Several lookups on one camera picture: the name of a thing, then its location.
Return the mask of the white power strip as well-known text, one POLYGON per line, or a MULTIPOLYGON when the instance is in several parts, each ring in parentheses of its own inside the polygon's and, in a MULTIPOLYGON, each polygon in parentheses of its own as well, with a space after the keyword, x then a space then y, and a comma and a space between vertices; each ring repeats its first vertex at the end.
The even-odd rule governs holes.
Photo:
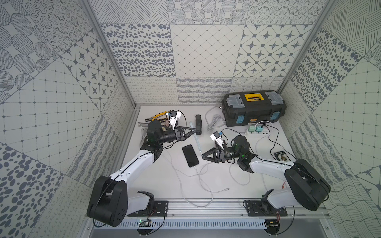
POLYGON ((249 132, 246 130, 245 135, 248 138, 263 138, 269 136, 270 131, 268 129, 263 129, 262 132, 249 132))

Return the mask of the yellow black pliers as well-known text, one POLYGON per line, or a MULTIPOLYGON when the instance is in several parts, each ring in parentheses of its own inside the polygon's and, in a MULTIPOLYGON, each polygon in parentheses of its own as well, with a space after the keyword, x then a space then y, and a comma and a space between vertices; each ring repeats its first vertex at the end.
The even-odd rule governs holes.
POLYGON ((164 122, 168 119, 168 117, 170 116, 172 111, 164 111, 164 112, 161 112, 161 113, 158 113, 152 117, 149 117, 147 119, 145 119, 146 122, 150 122, 150 121, 153 121, 153 120, 159 120, 161 122, 164 122))

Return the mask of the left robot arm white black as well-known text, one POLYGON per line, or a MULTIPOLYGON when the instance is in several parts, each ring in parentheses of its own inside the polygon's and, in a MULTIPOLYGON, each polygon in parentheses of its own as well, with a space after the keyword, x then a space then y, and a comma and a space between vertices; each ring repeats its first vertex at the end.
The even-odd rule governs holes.
POLYGON ((201 118, 196 118, 194 128, 169 128, 158 120, 151 121, 138 154, 118 171, 109 176, 100 176, 96 180, 87 207, 87 217, 117 227, 127 215, 152 215, 156 210, 154 195, 142 190, 135 195, 129 195, 129 186, 157 161, 164 150, 164 143, 185 141, 201 132, 201 118))

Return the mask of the blue case phone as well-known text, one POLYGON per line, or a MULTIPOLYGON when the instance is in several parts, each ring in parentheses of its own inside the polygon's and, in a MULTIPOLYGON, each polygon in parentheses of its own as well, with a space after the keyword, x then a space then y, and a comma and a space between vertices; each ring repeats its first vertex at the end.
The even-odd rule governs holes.
POLYGON ((184 146, 182 148, 182 151, 183 151, 183 154, 184 154, 184 157, 186 159, 188 167, 191 168, 191 167, 197 166, 199 164, 198 157, 197 157, 195 150, 191 144, 184 146))

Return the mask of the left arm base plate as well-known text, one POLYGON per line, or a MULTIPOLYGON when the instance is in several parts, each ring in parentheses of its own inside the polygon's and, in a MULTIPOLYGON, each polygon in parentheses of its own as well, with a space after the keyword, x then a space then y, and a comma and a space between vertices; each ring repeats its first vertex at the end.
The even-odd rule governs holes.
POLYGON ((145 210, 136 211, 128 217, 166 217, 168 214, 168 200, 154 200, 148 203, 145 210))

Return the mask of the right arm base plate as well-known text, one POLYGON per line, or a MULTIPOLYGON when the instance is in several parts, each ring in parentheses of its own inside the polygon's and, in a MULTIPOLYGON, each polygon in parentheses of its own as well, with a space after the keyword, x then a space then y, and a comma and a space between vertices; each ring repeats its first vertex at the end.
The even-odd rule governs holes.
POLYGON ((259 200, 244 200, 243 206, 249 217, 286 217, 288 216, 285 208, 275 209, 268 202, 259 200))

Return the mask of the aluminium front rail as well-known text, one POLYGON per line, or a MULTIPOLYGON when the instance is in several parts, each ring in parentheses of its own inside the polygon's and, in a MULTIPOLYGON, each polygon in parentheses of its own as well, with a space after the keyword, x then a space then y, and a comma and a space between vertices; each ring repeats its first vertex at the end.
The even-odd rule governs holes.
POLYGON ((155 199, 153 205, 149 205, 152 211, 127 212, 127 209, 117 210, 111 221, 106 222, 110 226, 121 223, 126 219, 144 218, 180 218, 180 219, 322 219, 329 218, 328 211, 320 207, 317 211, 309 211, 302 206, 283 207, 271 211, 268 215, 261 210, 258 199, 155 199))

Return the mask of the green charger plug right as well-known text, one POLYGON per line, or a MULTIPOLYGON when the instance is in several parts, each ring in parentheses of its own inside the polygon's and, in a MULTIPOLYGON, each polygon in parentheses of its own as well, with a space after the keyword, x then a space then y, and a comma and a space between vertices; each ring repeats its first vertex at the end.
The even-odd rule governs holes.
POLYGON ((256 132, 262 132, 263 129, 264 129, 264 128, 263 128, 262 125, 256 126, 256 132))

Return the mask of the black ribbed cylinder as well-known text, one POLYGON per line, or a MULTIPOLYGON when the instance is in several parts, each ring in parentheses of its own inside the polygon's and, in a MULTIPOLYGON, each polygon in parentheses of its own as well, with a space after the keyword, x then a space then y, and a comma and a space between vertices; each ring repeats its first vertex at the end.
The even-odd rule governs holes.
POLYGON ((196 115, 195 116, 195 128, 196 128, 196 135, 201 135, 202 134, 202 119, 201 115, 196 115))

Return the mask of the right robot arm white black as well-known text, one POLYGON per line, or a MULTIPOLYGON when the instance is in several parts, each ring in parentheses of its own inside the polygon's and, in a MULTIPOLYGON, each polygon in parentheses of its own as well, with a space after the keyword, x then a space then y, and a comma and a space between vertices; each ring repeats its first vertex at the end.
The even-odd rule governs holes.
POLYGON ((230 147, 221 138, 214 135, 211 138, 216 147, 202 154, 204 160, 216 164, 233 160, 245 172, 268 175, 286 183, 286 188, 272 188, 262 196, 258 208, 264 215, 271 216, 278 209, 295 205, 317 211, 328 200, 330 185, 308 161, 262 159, 251 151, 251 145, 243 135, 236 136, 230 147))

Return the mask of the green case phone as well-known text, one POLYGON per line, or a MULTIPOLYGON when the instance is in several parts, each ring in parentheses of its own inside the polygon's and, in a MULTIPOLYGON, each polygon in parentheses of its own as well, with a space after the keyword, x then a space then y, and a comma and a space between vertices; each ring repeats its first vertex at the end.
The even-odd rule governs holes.
POLYGON ((196 141, 196 144, 197 144, 197 147, 198 147, 198 151, 200 152, 200 154, 202 156, 202 147, 201 147, 201 144, 200 144, 200 141, 198 139, 197 134, 194 134, 194 138, 195 138, 195 141, 196 141))

